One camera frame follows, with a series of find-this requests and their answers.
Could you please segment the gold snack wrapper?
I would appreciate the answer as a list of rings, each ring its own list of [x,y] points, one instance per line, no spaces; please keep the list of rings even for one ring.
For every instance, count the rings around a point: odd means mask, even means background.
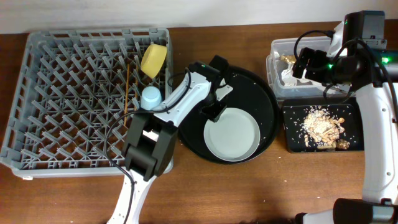
[[[280,59],[286,63],[292,63],[292,64],[294,64],[297,60],[294,55],[281,55]]]

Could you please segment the grey plate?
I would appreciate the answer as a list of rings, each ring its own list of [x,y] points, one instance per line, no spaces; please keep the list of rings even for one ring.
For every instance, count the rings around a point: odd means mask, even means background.
[[[217,122],[205,123],[203,137],[209,151],[226,162],[241,162],[257,150],[261,132],[257,121],[239,108],[226,108]]]

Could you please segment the light blue cup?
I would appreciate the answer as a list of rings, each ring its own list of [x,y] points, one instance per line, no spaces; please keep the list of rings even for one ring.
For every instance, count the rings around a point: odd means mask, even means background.
[[[151,110],[159,106],[162,102],[162,95],[160,90],[154,86],[147,86],[142,91],[141,108],[144,110]]]

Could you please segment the food scraps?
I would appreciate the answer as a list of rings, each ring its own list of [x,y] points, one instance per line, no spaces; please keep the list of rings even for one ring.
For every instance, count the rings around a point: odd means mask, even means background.
[[[341,138],[345,136],[345,119],[332,115],[327,108],[311,106],[304,109],[305,115],[300,125],[305,147],[315,147],[320,151],[348,150],[351,143]]]

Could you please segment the yellow bowl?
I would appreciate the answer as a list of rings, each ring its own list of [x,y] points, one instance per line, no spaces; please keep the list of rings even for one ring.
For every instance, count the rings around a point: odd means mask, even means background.
[[[162,68],[167,56],[167,48],[163,45],[151,44],[144,52],[141,70],[150,78],[155,78]]]

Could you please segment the wooden chopstick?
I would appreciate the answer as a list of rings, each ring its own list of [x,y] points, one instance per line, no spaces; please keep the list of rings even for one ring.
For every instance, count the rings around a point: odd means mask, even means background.
[[[138,87],[138,78],[137,78],[137,69],[138,67],[137,67],[137,65],[135,65],[135,67],[134,67],[134,69],[133,69],[133,75],[134,75],[134,86],[135,86],[135,99],[137,100],[137,102],[138,102],[138,106],[139,106],[139,94],[140,94],[140,92],[139,92],[139,87]]]
[[[129,73],[130,73],[130,64],[127,65],[127,72],[126,72],[126,91],[125,91],[124,114],[127,114],[127,109],[128,109]],[[125,126],[126,126],[126,123],[127,123],[127,116],[124,117],[124,125]]]

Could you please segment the white napkin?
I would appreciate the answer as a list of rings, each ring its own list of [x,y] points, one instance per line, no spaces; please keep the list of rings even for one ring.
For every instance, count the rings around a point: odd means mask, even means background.
[[[293,66],[292,63],[289,63],[288,67],[281,72],[281,80],[284,83],[283,86],[311,85],[312,82],[310,80],[293,77]]]

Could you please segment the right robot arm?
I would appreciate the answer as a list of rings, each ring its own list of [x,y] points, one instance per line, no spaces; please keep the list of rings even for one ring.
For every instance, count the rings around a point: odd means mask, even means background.
[[[360,200],[339,198],[331,210],[299,213],[294,223],[397,223],[397,51],[387,50],[385,13],[345,15],[328,52],[308,47],[294,52],[293,76],[327,90],[349,85],[361,113],[365,178]]]

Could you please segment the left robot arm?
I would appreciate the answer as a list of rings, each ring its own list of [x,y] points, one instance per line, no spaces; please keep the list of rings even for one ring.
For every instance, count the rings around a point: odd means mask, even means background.
[[[209,64],[191,63],[172,94],[152,110],[139,109],[131,118],[121,155],[124,164],[110,163],[124,174],[124,182],[109,223],[138,223],[146,195],[155,179],[173,166],[178,127],[195,107],[216,122],[226,109],[224,97],[232,88],[224,79],[228,61],[216,55]]]

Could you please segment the grey dishwasher rack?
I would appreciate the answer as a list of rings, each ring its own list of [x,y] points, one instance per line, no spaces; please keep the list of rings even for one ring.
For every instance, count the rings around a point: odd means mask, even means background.
[[[172,49],[165,28],[56,30],[31,33],[25,45],[1,163],[22,179],[119,175],[127,124],[126,72],[130,64],[128,111],[137,109],[133,69],[141,93],[172,89],[172,53],[155,78],[141,70],[151,44]]]

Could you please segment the clear plastic bin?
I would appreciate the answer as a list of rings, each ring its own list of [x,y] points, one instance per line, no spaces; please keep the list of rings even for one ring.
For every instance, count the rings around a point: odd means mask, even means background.
[[[266,59],[267,80],[278,101],[291,98],[322,97],[325,86],[321,83],[312,82],[311,85],[283,86],[281,72],[288,67],[288,63],[280,59],[281,55],[293,55],[294,45],[297,38],[276,39],[271,43],[271,52]],[[297,52],[303,47],[314,50],[327,51],[331,40],[327,37],[304,37],[298,44]],[[328,90],[328,96],[345,96],[348,86],[340,85]]]

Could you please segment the round black tray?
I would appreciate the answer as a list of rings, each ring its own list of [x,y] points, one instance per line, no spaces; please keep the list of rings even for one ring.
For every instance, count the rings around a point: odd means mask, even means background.
[[[207,148],[203,131],[207,119],[195,107],[179,126],[178,136],[184,146],[202,159],[217,164],[239,164],[250,161],[262,154],[276,138],[280,126],[279,106],[273,91],[256,74],[243,68],[232,66],[231,75],[233,91],[226,97],[227,108],[239,108],[248,112],[259,125],[261,138],[257,150],[241,162],[226,162],[215,157]]]

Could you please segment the black rectangular tray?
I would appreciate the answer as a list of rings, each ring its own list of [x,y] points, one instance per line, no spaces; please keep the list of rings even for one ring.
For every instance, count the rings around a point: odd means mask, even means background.
[[[291,152],[323,152],[315,147],[305,147],[300,130],[300,125],[305,115],[304,109],[311,106],[321,106],[322,108],[327,108],[332,115],[345,119],[343,127],[346,130],[346,134],[341,136],[341,138],[349,141],[351,145],[348,150],[335,151],[362,151],[364,149],[363,127],[356,98],[352,97],[346,102],[342,102],[342,100],[342,97],[334,97],[329,100],[325,100],[322,97],[285,100],[282,104],[282,114],[289,150]]]

